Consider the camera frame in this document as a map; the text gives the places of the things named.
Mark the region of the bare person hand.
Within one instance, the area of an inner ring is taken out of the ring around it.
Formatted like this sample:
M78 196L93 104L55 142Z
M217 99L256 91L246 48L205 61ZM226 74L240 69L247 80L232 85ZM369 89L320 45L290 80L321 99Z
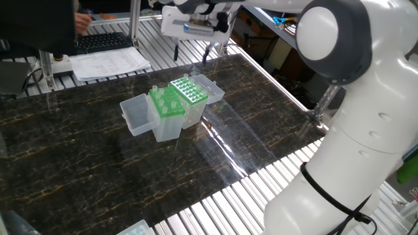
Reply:
M90 23L92 22L92 17L90 14L81 14L81 13L75 13L74 14L74 19L75 19L75 26L76 26L76 33L78 35L83 35Z

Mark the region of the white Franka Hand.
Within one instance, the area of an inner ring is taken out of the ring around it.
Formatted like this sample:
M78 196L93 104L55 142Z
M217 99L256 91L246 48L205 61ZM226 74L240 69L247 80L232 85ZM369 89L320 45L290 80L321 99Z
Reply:
M226 42L233 28L233 5L174 5L162 9L161 32L168 37L207 42ZM178 59L178 43L173 60ZM205 48L202 63L205 65L212 44Z

